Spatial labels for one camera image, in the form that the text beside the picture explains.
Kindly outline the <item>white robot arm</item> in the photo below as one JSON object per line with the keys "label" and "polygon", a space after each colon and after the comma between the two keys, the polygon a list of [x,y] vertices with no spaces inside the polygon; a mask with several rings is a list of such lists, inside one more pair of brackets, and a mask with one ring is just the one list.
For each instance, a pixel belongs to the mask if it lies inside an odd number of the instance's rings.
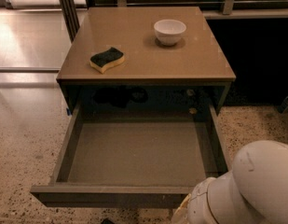
{"label": "white robot arm", "polygon": [[195,186],[171,224],[288,224],[288,145],[244,146],[230,171]]}

